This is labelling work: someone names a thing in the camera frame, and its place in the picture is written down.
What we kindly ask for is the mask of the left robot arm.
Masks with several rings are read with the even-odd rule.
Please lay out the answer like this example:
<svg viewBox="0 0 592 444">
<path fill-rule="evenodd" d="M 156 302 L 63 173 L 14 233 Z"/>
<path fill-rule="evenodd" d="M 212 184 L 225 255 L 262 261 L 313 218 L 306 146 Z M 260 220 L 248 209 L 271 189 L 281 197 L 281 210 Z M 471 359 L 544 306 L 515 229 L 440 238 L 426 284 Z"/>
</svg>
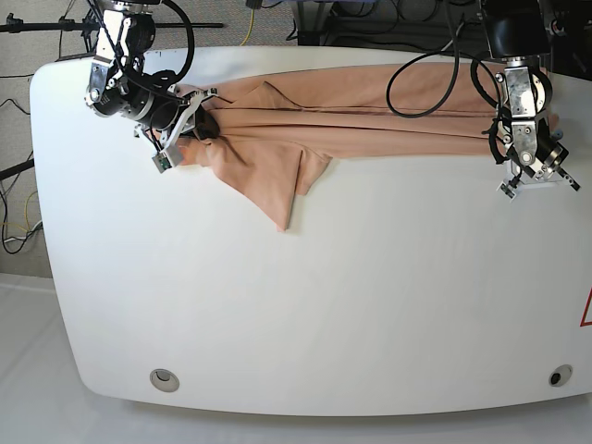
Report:
<svg viewBox="0 0 592 444">
<path fill-rule="evenodd" d="M 525 189 L 559 185 L 579 191 L 563 167 L 569 151 L 550 123 L 553 89 L 540 66 L 550 48 L 539 3 L 481 1 L 478 8 L 489 56 L 505 64 L 493 72 L 481 55 L 469 57 L 471 82 L 495 110 L 483 133 L 495 163 L 507 167 L 499 190 L 510 199 Z"/>
</svg>

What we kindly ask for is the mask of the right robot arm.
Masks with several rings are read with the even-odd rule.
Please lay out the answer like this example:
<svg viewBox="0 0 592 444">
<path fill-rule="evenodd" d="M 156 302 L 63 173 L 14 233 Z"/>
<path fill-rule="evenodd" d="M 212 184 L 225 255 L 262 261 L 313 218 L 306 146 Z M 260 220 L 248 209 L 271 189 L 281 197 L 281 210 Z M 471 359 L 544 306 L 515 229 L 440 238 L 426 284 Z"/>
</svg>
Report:
<svg viewBox="0 0 592 444">
<path fill-rule="evenodd" d="M 191 20 L 174 1 L 90 1 L 99 25 L 97 44 L 85 96 L 87 106 L 101 117 L 120 114 L 137 122 L 157 152 L 164 149 L 162 135 L 179 129 L 198 139 L 214 139 L 219 127 L 197 103 L 193 92 L 174 88 L 189 73 L 195 54 Z M 163 5 L 181 19 L 186 31 L 187 54 L 180 71 L 144 71 L 145 53 L 156 35 L 152 8 Z"/>
</svg>

